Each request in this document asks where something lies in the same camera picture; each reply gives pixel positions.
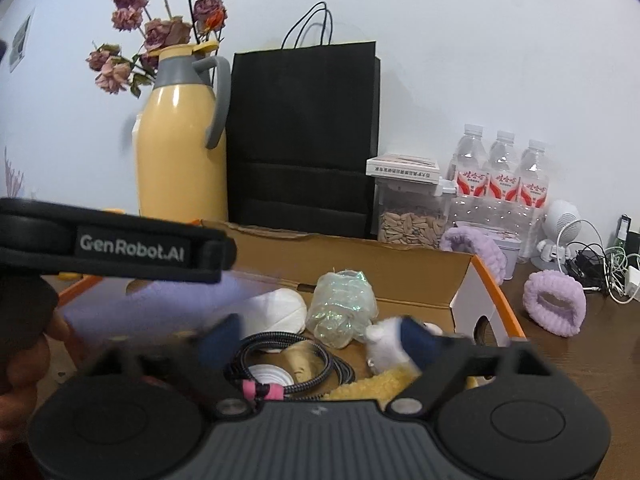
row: black paper bag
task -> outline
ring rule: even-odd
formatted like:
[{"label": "black paper bag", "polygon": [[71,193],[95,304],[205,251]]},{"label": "black paper bag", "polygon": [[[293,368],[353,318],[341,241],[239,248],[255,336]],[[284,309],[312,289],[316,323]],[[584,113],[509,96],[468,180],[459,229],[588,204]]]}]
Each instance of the black paper bag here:
[{"label": "black paper bag", "polygon": [[236,54],[226,122],[230,220],[365,237],[379,107],[374,42]]}]

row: brown wooden table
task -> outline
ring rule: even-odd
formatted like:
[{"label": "brown wooden table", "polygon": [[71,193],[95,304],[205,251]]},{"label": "brown wooden table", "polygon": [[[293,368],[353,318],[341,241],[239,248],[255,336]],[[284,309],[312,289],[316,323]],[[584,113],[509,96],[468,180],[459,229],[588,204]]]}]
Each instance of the brown wooden table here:
[{"label": "brown wooden table", "polygon": [[531,264],[517,265],[502,290],[527,337],[609,419],[612,440],[597,480],[636,480],[640,478],[640,302],[619,305],[590,293],[580,333],[558,337],[530,320],[522,306],[522,288],[536,270]]}]

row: red and white label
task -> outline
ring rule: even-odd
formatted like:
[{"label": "red and white label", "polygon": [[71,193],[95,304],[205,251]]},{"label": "red and white label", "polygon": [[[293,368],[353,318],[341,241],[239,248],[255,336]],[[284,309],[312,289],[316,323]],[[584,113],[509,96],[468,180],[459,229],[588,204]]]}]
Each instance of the red and white label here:
[{"label": "red and white label", "polygon": [[515,202],[518,198],[519,177],[513,173],[502,171],[489,177],[487,195],[507,202]]},{"label": "red and white label", "polygon": [[545,205],[547,186],[540,181],[522,181],[520,184],[520,202],[535,208]]},{"label": "red and white label", "polygon": [[456,182],[463,195],[484,196],[489,174],[482,170],[460,170]]}]

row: yellow thermos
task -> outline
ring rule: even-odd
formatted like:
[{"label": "yellow thermos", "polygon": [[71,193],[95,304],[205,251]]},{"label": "yellow thermos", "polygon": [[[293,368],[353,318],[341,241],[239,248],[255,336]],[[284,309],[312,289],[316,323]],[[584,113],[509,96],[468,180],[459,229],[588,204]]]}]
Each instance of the yellow thermos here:
[{"label": "yellow thermos", "polygon": [[[226,220],[226,113],[231,69],[205,57],[217,41],[159,51],[158,74],[137,135],[136,171],[142,216],[177,222]],[[209,70],[217,68],[217,95]]]}]

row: white cable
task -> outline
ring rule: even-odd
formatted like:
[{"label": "white cable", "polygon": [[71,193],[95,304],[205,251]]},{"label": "white cable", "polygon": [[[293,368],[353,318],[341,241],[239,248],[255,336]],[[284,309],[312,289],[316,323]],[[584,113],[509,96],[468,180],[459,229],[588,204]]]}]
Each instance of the white cable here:
[{"label": "white cable", "polygon": [[[560,237],[562,236],[562,233],[564,233],[566,229],[568,229],[572,225],[582,223],[582,222],[584,222],[585,224],[589,224],[591,228],[593,228],[594,232],[598,236],[598,240],[600,241],[600,247],[604,250],[604,254],[602,258],[602,267],[604,271],[604,281],[607,286],[607,290],[609,291],[609,295],[611,296],[611,299],[620,305],[631,303],[636,298],[636,295],[640,290],[640,286],[636,287],[636,290],[628,300],[626,301],[619,300],[613,295],[613,291],[615,290],[618,294],[620,294],[620,296],[624,296],[625,286],[624,286],[624,283],[620,282],[620,280],[616,277],[616,273],[626,272],[628,268],[629,257],[636,256],[640,258],[640,254],[637,254],[637,253],[625,254],[625,250],[622,247],[617,247],[617,246],[608,247],[605,249],[604,244],[602,243],[602,237],[600,236],[600,233],[596,229],[596,226],[593,225],[588,220],[585,220],[584,218],[578,218],[577,220],[569,222],[562,229],[560,229],[560,232],[558,233],[558,238],[556,239],[556,247],[560,247]],[[560,264],[560,260],[558,258],[556,258],[556,262],[558,263],[558,270],[564,273],[564,270],[562,270],[562,265]],[[609,283],[609,273],[612,278],[612,283]]]}]

